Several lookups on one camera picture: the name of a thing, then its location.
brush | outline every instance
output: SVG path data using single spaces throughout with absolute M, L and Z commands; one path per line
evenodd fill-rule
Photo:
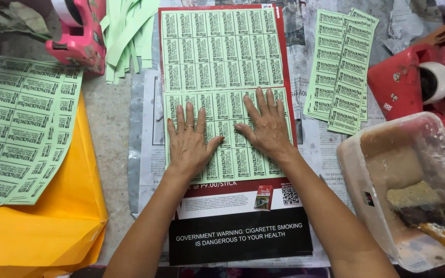
M 429 235 L 445 247 L 445 203 L 426 182 L 390 189 L 387 199 L 405 226 Z

plastic container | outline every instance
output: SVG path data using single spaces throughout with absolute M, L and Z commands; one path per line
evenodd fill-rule
M 422 272 L 445 264 L 445 248 L 410 229 L 394 214 L 388 189 L 424 180 L 445 202 L 445 128 L 421 112 L 362 129 L 342 142 L 337 156 L 357 217 L 403 268 Z

yellow paper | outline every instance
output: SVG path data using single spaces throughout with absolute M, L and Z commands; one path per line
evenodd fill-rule
M 96 262 L 106 222 L 80 96 L 70 149 L 37 203 L 0 207 L 0 277 L 56 277 Z

woman's right hand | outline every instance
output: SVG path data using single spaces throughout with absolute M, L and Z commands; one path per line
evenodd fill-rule
M 278 99 L 277 103 L 274 101 L 274 94 L 270 88 L 266 92 L 267 103 L 263 97 L 262 88 L 258 87 L 255 94 L 260 113 L 247 95 L 243 97 L 255 131 L 246 124 L 236 124 L 234 128 L 241 132 L 254 147 L 279 163 L 291 152 L 298 151 L 289 142 L 283 102 L 281 99 Z

woman's left hand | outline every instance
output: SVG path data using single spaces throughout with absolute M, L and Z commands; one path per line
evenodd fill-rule
M 224 141 L 223 136 L 212 138 L 205 144 L 205 109 L 198 111 L 197 126 L 193 117 L 193 104 L 186 103 L 186 123 L 184 122 L 183 107 L 176 107 L 178 131 L 175 124 L 168 119 L 170 168 L 177 174 L 186 176 L 190 180 L 200 173 L 211 159 L 214 151 Z

